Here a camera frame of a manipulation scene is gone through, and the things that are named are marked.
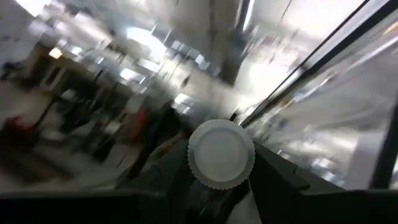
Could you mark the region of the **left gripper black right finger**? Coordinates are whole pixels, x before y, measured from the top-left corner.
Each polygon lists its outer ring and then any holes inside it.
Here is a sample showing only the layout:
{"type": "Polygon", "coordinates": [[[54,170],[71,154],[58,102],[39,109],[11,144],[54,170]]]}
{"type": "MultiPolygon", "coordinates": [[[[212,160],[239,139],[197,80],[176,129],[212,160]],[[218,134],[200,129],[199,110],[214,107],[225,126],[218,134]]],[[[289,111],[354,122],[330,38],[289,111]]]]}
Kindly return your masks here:
{"type": "Polygon", "coordinates": [[[398,224],[398,190],[345,190],[256,143],[249,176],[265,224],[398,224]]]}

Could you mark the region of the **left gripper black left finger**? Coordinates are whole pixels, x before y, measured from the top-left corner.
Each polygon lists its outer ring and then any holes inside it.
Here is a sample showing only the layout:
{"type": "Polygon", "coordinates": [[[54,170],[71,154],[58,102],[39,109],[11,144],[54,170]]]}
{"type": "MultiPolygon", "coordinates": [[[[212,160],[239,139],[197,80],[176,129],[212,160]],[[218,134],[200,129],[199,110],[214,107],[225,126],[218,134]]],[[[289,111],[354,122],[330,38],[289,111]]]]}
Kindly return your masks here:
{"type": "Polygon", "coordinates": [[[114,190],[21,192],[0,196],[0,224],[185,224],[193,176],[188,142],[114,190]]]}

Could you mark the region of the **amber bottle large white cap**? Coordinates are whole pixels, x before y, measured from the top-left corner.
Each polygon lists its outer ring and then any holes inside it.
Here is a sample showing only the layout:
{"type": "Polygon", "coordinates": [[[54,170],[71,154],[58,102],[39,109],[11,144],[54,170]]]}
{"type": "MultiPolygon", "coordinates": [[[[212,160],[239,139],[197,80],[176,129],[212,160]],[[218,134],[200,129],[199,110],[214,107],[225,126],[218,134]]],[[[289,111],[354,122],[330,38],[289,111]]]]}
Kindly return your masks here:
{"type": "Polygon", "coordinates": [[[255,163],[254,143],[245,130],[225,119],[212,119],[194,130],[187,162],[194,180],[188,211],[204,224],[226,223],[233,208],[249,193],[255,163]]]}

